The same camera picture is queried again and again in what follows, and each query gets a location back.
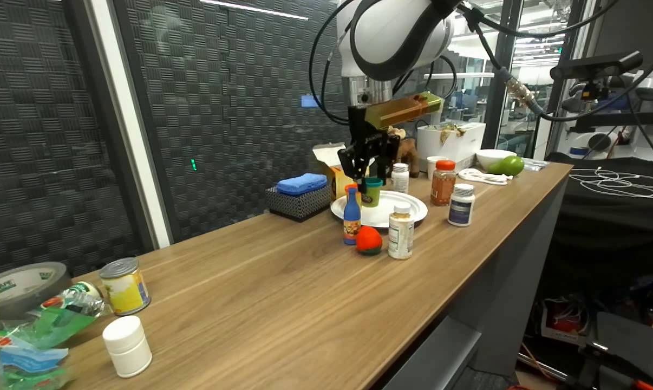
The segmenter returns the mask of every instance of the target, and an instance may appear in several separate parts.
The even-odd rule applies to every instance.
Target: counter
[[[388,388],[410,385],[411,369],[437,384],[467,364],[513,370],[569,169],[473,183],[470,227],[449,225],[448,207],[430,205],[430,181],[412,179],[429,212],[406,261],[388,257],[386,241],[375,257],[344,246],[329,211],[301,224],[260,215],[142,255],[151,366],[116,376],[100,338],[109,316],[70,341],[68,388],[368,388],[433,320],[419,351],[446,357],[428,355],[436,368],[426,368],[414,353]],[[79,280],[99,284],[96,272]]]

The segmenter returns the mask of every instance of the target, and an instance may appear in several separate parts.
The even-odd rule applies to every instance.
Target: orange lid
[[[455,166],[452,160],[440,160],[435,163],[435,168],[441,171],[453,171]]]

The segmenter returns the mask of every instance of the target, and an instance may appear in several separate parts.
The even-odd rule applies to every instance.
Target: brown plush animal
[[[415,148],[415,140],[413,138],[405,138],[406,131],[400,128],[389,126],[387,133],[396,134],[401,137],[399,152],[396,154],[396,163],[408,164],[408,175],[412,178],[417,178],[420,175],[420,161],[418,160],[418,150]]]

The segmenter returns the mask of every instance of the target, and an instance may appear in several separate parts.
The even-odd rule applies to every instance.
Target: white plate
[[[411,217],[418,222],[428,215],[428,207],[418,198],[407,193],[395,191],[381,191],[377,207],[361,208],[361,224],[374,228],[388,228],[389,214],[394,212],[394,203],[410,203]],[[346,197],[340,197],[331,203],[331,212],[343,219],[343,209],[346,208]]]

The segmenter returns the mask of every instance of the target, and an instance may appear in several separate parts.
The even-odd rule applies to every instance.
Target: duct tape roll
[[[0,319],[21,320],[71,286],[71,277],[62,263],[44,262],[20,266],[0,274]]]

